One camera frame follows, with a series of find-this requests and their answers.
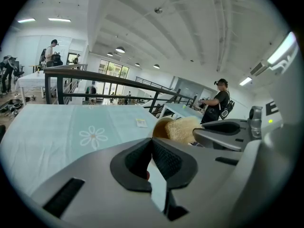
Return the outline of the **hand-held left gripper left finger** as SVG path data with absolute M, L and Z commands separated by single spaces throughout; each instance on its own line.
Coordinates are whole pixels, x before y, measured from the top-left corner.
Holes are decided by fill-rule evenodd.
M 150 138 L 86 154 L 32 194 L 44 218 L 62 228 L 169 228 L 147 181 Z

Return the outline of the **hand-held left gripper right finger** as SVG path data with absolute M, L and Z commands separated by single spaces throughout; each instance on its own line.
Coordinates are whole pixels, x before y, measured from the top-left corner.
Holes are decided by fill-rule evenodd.
M 232 228 L 244 154 L 152 138 L 152 157 L 167 182 L 165 213 L 152 228 Z

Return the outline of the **white air conditioner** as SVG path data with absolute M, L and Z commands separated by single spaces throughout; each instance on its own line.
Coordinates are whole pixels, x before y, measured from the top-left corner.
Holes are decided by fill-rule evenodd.
M 264 71 L 268 69 L 267 65 L 263 64 L 262 62 L 258 63 L 256 67 L 254 67 L 251 71 L 250 74 L 251 76 L 258 76 Z

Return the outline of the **small light blue table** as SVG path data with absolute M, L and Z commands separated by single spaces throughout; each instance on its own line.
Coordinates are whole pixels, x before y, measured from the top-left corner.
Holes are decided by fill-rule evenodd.
M 188 106 L 186 106 L 185 109 L 183 109 L 182 107 L 183 107 L 183 104 L 165 103 L 163 106 L 163 109 L 160 113 L 159 118 L 164 117 L 166 110 L 170 110 L 175 115 L 174 119 L 177 119 L 179 117 L 185 118 L 185 117 L 189 117 L 189 116 L 195 116 L 198 118 L 199 122 L 201 122 L 201 120 L 203 118 L 203 114 L 201 112 L 195 111 Z

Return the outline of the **white cloth table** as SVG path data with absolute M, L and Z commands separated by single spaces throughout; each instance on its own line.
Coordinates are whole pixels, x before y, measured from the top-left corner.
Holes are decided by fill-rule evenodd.
M 26 76 L 19 78 L 15 84 L 15 89 L 20 91 L 21 99 L 24 104 L 26 104 L 25 99 L 25 89 L 35 89 L 39 88 L 41 90 L 41 96 L 44 98 L 43 89 L 45 86 L 45 74 L 43 71 L 35 72 Z

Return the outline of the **black round case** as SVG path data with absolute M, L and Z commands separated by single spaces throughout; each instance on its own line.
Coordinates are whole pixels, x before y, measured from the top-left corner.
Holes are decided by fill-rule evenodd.
M 12 99 L 0 106 L 0 113 L 9 113 L 12 116 L 19 114 L 18 110 L 23 106 L 22 100 Z

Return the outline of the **light blue floral tablecloth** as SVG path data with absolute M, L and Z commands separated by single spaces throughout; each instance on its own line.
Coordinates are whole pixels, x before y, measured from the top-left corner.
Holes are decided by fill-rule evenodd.
M 138 127 L 136 119 L 144 119 L 148 127 Z M 136 105 L 28 104 L 0 142 L 0 162 L 12 185 L 31 196 L 80 157 L 148 137 L 156 122 Z

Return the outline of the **black metal railing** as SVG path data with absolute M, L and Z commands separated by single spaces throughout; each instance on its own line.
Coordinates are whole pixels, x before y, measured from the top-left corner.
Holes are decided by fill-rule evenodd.
M 67 105 L 73 97 L 84 98 L 113 98 L 127 99 L 135 101 L 148 101 L 149 112 L 156 115 L 164 108 L 165 103 L 184 103 L 186 106 L 192 107 L 195 103 L 196 96 L 189 97 L 163 88 L 146 85 L 140 82 L 109 76 L 101 73 L 90 72 L 86 70 L 87 64 L 82 65 L 64 65 L 53 66 L 44 69 L 45 75 L 45 98 L 47 104 L 52 104 L 52 92 L 57 93 L 57 103 Z M 143 96 L 134 95 L 105 95 L 93 93 L 75 93 L 76 87 L 80 80 L 89 80 L 92 82 L 109 83 L 117 86 L 128 86 L 133 89 L 147 90 L 152 93 L 145 93 Z

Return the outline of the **large glass window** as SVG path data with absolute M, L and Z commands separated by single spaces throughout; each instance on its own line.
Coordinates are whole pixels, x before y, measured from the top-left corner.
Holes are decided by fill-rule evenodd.
M 129 68 L 106 60 L 101 60 L 98 72 L 101 74 L 115 76 L 119 78 L 127 78 Z

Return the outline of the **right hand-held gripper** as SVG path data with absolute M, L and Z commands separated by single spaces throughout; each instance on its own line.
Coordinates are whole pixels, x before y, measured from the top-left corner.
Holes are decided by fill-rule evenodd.
M 269 94 L 282 122 L 251 142 L 221 194 L 206 209 L 211 228 L 302 228 L 304 194 L 304 58 L 296 47 Z M 241 152 L 247 120 L 204 123 L 192 134 L 203 147 Z

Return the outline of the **yellow sponge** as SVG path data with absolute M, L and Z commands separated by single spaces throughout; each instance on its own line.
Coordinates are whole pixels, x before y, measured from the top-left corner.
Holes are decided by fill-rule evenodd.
M 170 140 L 182 144 L 192 144 L 195 142 L 193 130 L 202 129 L 203 127 L 197 117 L 189 116 L 170 121 L 166 123 L 164 128 Z

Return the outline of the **brown bowl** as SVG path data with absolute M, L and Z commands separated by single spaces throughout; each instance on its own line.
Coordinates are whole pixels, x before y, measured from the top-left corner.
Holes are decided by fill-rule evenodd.
M 171 117 L 160 118 L 153 129 L 152 137 L 168 139 L 168 134 L 166 132 L 165 126 L 167 123 L 172 121 L 174 120 Z

